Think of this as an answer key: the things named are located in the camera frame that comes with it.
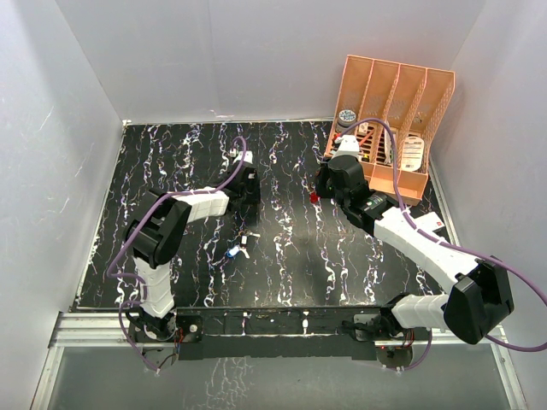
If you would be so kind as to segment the red carabiner keyring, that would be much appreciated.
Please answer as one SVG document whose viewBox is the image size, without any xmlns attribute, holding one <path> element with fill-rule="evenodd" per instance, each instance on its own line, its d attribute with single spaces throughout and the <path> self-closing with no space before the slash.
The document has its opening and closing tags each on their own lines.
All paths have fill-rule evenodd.
<svg viewBox="0 0 547 410">
<path fill-rule="evenodd" d="M 309 195 L 309 200 L 311 203 L 317 203 L 321 198 L 315 193 L 311 192 Z"/>
</svg>

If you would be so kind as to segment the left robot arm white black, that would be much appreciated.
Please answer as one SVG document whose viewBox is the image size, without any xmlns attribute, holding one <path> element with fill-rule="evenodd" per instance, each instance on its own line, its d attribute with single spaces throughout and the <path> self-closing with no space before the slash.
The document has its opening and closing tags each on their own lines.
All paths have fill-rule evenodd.
<svg viewBox="0 0 547 410">
<path fill-rule="evenodd" d="M 261 200 L 257 168 L 249 160 L 232 165 L 228 178 L 224 187 L 204 187 L 185 195 L 149 190 L 126 229 L 126 238 L 133 239 L 130 250 L 146 293 L 134 310 L 137 315 L 127 313 L 126 317 L 152 339 L 166 341 L 176 331 L 170 264 L 186 225 L 254 206 Z"/>
</svg>

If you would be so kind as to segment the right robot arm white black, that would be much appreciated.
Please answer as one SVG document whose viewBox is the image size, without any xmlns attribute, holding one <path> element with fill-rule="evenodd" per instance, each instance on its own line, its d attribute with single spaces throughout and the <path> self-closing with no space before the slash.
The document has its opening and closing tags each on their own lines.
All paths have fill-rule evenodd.
<svg viewBox="0 0 547 410">
<path fill-rule="evenodd" d="M 369 188 L 355 157 L 341 155 L 323 161 L 315 191 L 321 198 L 334 200 L 353 226 L 402 252 L 443 290 L 436 296 L 395 296 L 362 326 L 363 331 L 398 339 L 410 329 L 436 328 L 476 344 L 514 311 L 506 269 L 451 249 L 434 232 L 421 235 L 406 220 L 408 210 Z"/>
</svg>

